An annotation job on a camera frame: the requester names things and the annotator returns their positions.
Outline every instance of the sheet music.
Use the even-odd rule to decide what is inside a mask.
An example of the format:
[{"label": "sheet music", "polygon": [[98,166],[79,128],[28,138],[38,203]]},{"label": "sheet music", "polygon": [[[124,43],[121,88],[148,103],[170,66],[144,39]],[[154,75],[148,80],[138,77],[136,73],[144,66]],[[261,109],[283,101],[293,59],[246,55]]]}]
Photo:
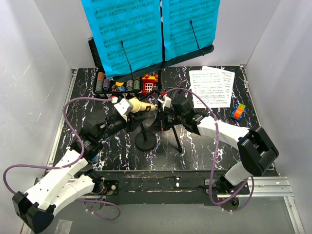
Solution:
[{"label": "sheet music", "polygon": [[159,0],[81,0],[106,76],[162,62]]},{"label": "sheet music", "polygon": [[[231,102],[224,89],[221,71],[189,71],[191,89],[210,108],[230,107]],[[193,96],[194,108],[205,108],[205,106]]]},{"label": "sheet music", "polygon": [[162,0],[165,59],[198,50],[215,39],[220,0]]},{"label": "sheet music", "polygon": [[233,90],[233,83],[234,83],[234,78],[235,78],[235,72],[229,72],[226,70],[214,68],[214,67],[208,67],[208,66],[203,66],[202,71],[213,71],[213,70],[219,70],[222,72],[223,76],[223,83],[224,83],[224,88],[225,92],[228,95],[228,98],[231,100],[232,97],[232,90]]}]

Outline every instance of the white wall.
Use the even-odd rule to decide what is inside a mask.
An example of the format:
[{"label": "white wall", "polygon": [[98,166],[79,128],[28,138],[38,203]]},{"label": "white wall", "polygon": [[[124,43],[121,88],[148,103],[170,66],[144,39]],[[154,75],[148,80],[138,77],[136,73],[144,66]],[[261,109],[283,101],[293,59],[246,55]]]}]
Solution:
[{"label": "white wall", "polygon": [[[17,163],[46,165],[71,69],[33,0],[0,1],[0,173]],[[26,191],[43,170],[12,169]],[[0,183],[0,233],[20,233],[12,194]]]},{"label": "white wall", "polygon": [[311,69],[312,1],[282,0],[247,64],[247,78],[306,233],[312,233]]},{"label": "white wall", "polygon": [[[94,67],[81,0],[34,0],[71,68]],[[246,64],[280,0],[221,0],[215,50],[181,65]]]}]

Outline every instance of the blue sheet music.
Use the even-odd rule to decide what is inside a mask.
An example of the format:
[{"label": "blue sheet music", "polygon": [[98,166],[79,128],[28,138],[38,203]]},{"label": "blue sheet music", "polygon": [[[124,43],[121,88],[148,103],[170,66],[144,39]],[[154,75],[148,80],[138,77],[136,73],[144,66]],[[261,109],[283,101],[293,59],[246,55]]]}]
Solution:
[{"label": "blue sheet music", "polygon": [[198,50],[215,39],[220,0],[162,0],[165,59]]},{"label": "blue sheet music", "polygon": [[107,77],[162,62],[159,0],[81,0]]}]

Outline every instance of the marble tabletop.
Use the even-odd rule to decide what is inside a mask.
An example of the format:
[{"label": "marble tabletop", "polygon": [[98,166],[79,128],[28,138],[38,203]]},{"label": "marble tabletop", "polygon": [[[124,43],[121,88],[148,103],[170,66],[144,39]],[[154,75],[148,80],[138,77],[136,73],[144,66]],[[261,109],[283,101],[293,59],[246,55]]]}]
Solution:
[{"label": "marble tabletop", "polygon": [[[249,94],[249,89],[239,66],[217,67],[235,72],[232,91],[232,101],[229,108],[213,108],[213,112],[223,122],[251,128],[258,125],[258,119]],[[190,88],[190,70],[199,70],[201,67],[168,67],[163,69],[163,86]],[[96,69],[79,69],[72,91],[71,98],[92,97],[92,83]],[[146,102],[155,103],[154,97],[147,98]],[[240,122],[230,118],[230,114],[236,105],[243,103],[247,111]],[[94,101],[77,101],[68,108],[68,118],[74,128],[79,131],[83,127],[84,120],[96,117],[104,120],[105,116],[113,110],[111,103]],[[156,112],[149,113],[145,126],[153,123]],[[212,166],[212,157],[215,150],[215,139],[206,136],[198,136],[186,131],[181,125],[176,126],[182,153],[177,151],[176,140],[172,130],[156,133],[157,144],[150,152],[141,152],[134,140],[139,128],[132,133],[124,130],[105,140],[103,150],[98,155],[98,161],[92,166],[96,170],[209,170]],[[73,141],[73,134],[67,124],[64,125],[54,164],[65,154]],[[230,145],[220,143],[218,149],[217,169],[228,169],[239,161],[239,153]]]}]

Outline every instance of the round black base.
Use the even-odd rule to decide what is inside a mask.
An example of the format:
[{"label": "round black base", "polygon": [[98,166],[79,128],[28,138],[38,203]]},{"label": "round black base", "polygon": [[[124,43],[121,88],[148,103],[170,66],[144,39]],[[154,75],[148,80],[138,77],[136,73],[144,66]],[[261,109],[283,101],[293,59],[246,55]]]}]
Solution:
[{"label": "round black base", "polygon": [[144,140],[143,132],[139,132],[135,139],[135,145],[140,151],[150,151],[155,148],[157,139],[153,132],[145,132],[147,140]]}]

